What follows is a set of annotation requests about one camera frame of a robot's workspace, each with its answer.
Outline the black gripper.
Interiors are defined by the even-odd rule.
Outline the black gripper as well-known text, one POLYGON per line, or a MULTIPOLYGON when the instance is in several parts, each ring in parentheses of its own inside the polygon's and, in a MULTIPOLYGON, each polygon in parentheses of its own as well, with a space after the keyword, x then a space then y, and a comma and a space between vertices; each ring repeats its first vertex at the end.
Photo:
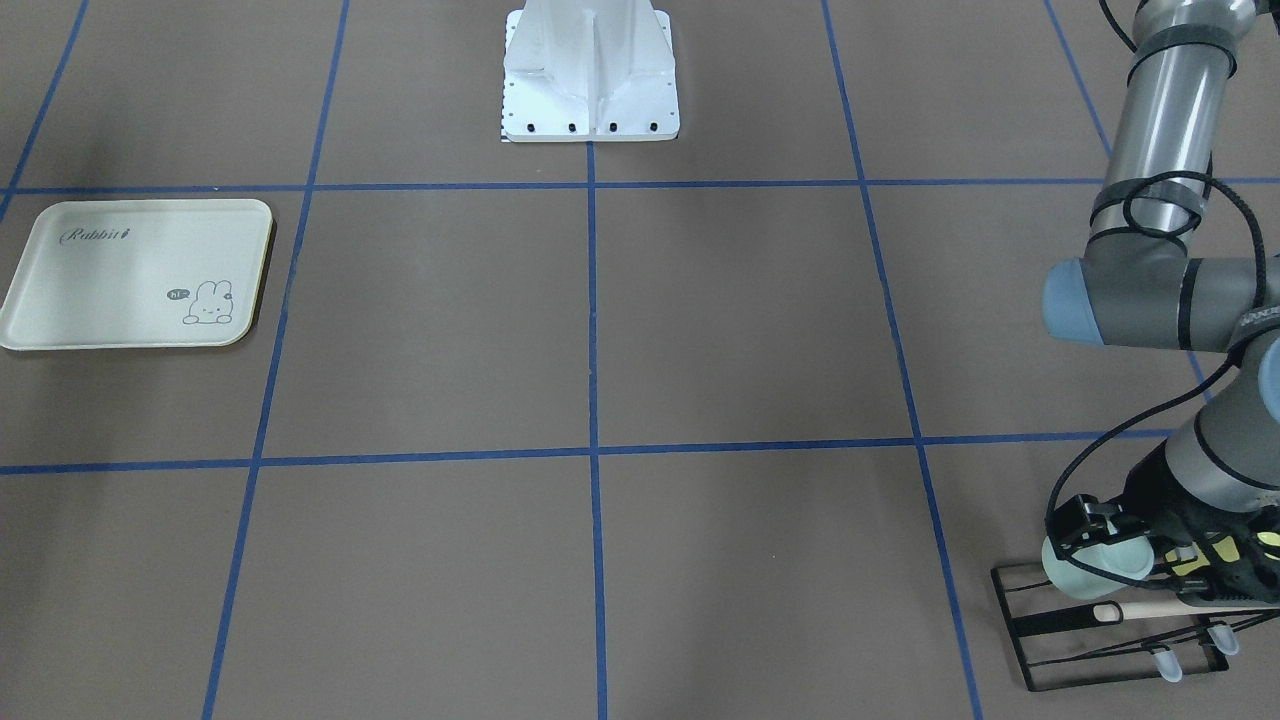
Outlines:
POLYGON ((1183 489, 1167 470, 1132 470, 1120 505, 1138 518, 1158 556, 1194 550, 1204 560, 1187 575, 1204 583, 1189 594, 1210 601, 1277 603, 1277 561, 1254 546, 1256 532, 1277 532, 1277 506, 1245 512, 1212 507, 1183 489))

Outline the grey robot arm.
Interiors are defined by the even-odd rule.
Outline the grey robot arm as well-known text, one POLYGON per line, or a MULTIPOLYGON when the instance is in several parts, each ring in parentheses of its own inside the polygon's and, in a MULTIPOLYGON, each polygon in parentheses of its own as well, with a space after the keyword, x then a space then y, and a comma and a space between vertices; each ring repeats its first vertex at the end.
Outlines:
POLYGON ((1108 501, 1044 510, 1046 570, 1092 600, 1125 587, 1202 606, 1277 605, 1277 259, 1256 214, 1213 174, 1213 137, 1242 40, 1275 1, 1143 1, 1126 96, 1080 258, 1046 278, 1052 337, 1222 354, 1196 388, 1230 384, 1128 474, 1108 501))

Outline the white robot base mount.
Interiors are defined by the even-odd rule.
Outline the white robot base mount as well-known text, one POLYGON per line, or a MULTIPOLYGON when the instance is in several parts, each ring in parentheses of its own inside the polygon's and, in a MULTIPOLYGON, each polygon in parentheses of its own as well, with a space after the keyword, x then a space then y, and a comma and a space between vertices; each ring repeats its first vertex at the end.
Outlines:
POLYGON ((526 1, 506 17, 504 29, 502 141, 678 137, 668 13, 649 1, 526 1))

